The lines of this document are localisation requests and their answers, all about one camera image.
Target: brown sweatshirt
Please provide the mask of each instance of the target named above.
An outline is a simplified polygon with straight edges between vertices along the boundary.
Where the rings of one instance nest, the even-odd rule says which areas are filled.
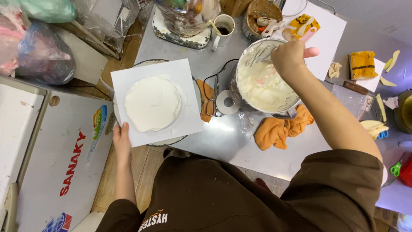
[[[309,155],[278,198],[235,166],[202,156],[167,158],[140,213],[111,203],[97,232],[375,231],[382,163],[353,150]]]

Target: white mug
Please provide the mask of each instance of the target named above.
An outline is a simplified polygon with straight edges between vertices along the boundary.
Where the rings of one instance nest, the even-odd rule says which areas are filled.
[[[223,47],[226,46],[226,44],[229,42],[230,37],[233,34],[234,31],[234,20],[232,17],[230,17],[227,14],[221,14],[216,17],[216,19],[213,21],[215,26],[217,28],[224,27],[229,31],[229,34],[227,35],[220,35],[216,31],[216,29],[212,29],[212,41],[213,41],[213,47],[212,50],[216,51],[218,47]]]

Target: blue scissors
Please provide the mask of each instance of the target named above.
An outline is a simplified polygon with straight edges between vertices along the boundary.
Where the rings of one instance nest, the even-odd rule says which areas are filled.
[[[387,138],[389,136],[389,130],[382,131],[378,135],[378,139],[383,139],[384,137]]]

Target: yellow package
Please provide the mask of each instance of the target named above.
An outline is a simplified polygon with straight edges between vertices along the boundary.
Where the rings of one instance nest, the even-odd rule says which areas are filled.
[[[373,51],[349,54],[352,80],[369,80],[378,74],[375,72],[375,53]]]
[[[290,26],[296,27],[296,30],[291,29],[290,31],[292,32],[292,35],[297,36],[298,39],[300,39],[311,27],[316,27],[316,29],[320,29],[321,26],[319,23],[316,21],[315,18],[311,19],[312,17],[307,15],[307,14],[302,14],[301,16],[297,17],[296,19],[292,20],[290,22]]]

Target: blue plastic bag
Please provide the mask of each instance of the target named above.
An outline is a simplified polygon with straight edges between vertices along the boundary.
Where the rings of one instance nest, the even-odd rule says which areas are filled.
[[[73,79],[73,54],[47,23],[33,20],[18,50],[16,76],[48,85],[63,85]]]
[[[67,23],[76,18],[76,10],[70,0],[17,0],[20,8],[30,18],[47,23]]]

